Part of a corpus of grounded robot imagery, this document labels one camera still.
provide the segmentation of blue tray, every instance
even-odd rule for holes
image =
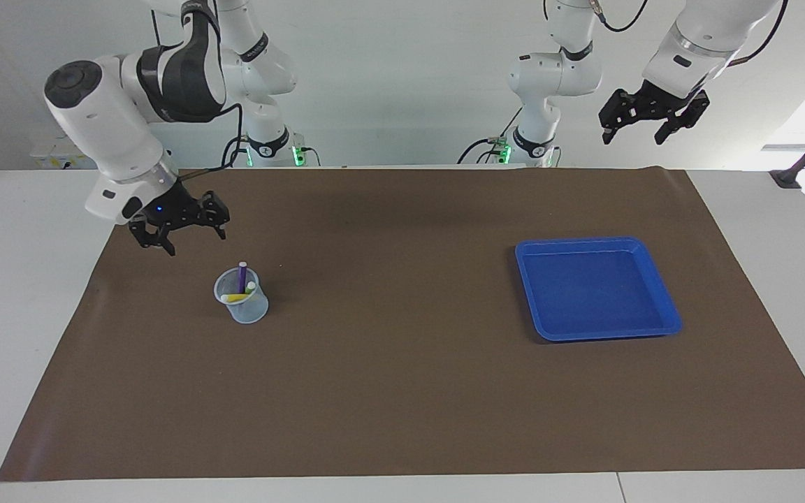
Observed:
[[[533,324],[547,340],[617,340],[681,330],[673,299],[638,239],[525,241],[515,254]]]

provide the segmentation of black band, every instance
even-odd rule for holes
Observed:
[[[213,25],[213,29],[217,32],[217,40],[220,39],[219,37],[219,22],[217,20],[217,16],[213,13],[213,10],[210,9],[210,6],[204,0],[188,0],[187,2],[182,4],[182,26],[188,24],[185,20],[185,14],[187,13],[202,13],[204,16],[207,17],[208,22]]]
[[[278,154],[279,150],[288,144],[291,139],[291,133],[288,128],[284,128],[284,133],[278,137],[277,140],[269,141],[269,143],[260,143],[259,141],[249,140],[250,146],[256,150],[256,155],[271,159]]]
[[[565,57],[570,61],[579,61],[587,57],[587,55],[592,54],[592,42],[589,42],[586,48],[578,53],[572,53],[565,48],[561,48],[561,51],[565,53]]]
[[[539,159],[541,156],[545,156],[546,153],[549,152],[549,146],[552,144],[552,141],[555,141],[555,137],[552,137],[552,139],[545,143],[535,143],[535,141],[527,140],[521,136],[520,128],[514,130],[512,137],[514,137],[514,143],[518,148],[527,152],[527,155],[533,159]]]
[[[182,123],[208,123],[219,115],[223,104],[210,93],[205,71],[205,58],[210,48],[210,26],[204,10],[191,9],[191,37],[181,47],[145,49],[138,58],[136,73],[147,94],[151,108],[164,121]],[[170,54],[160,79],[160,61],[164,53],[179,47]]]
[[[260,54],[263,54],[263,51],[266,50],[267,45],[269,45],[269,37],[265,32],[263,32],[263,35],[259,38],[259,41],[257,41],[252,48],[246,51],[246,53],[240,55],[240,60],[244,61],[244,63],[250,63]]]

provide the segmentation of green led light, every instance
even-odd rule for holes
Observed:
[[[297,166],[303,166],[306,163],[306,153],[299,149],[299,147],[291,147],[293,150],[293,162]]]
[[[512,148],[511,145],[505,145],[505,148],[502,149],[502,153],[499,154],[499,163],[508,163],[508,160],[512,157]]]

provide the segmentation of marker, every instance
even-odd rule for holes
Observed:
[[[238,293],[244,293],[247,286],[247,262],[238,262]]]
[[[245,300],[247,299],[249,294],[246,293],[223,293],[219,299],[223,300],[223,302],[237,302],[238,300]]]

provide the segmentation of brown paper mat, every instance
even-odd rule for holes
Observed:
[[[169,258],[116,229],[0,481],[805,468],[805,378],[683,172],[189,185],[228,241],[182,230]],[[514,246],[601,235],[648,245],[683,332],[542,344]],[[271,303],[252,326],[212,293],[239,260]]]

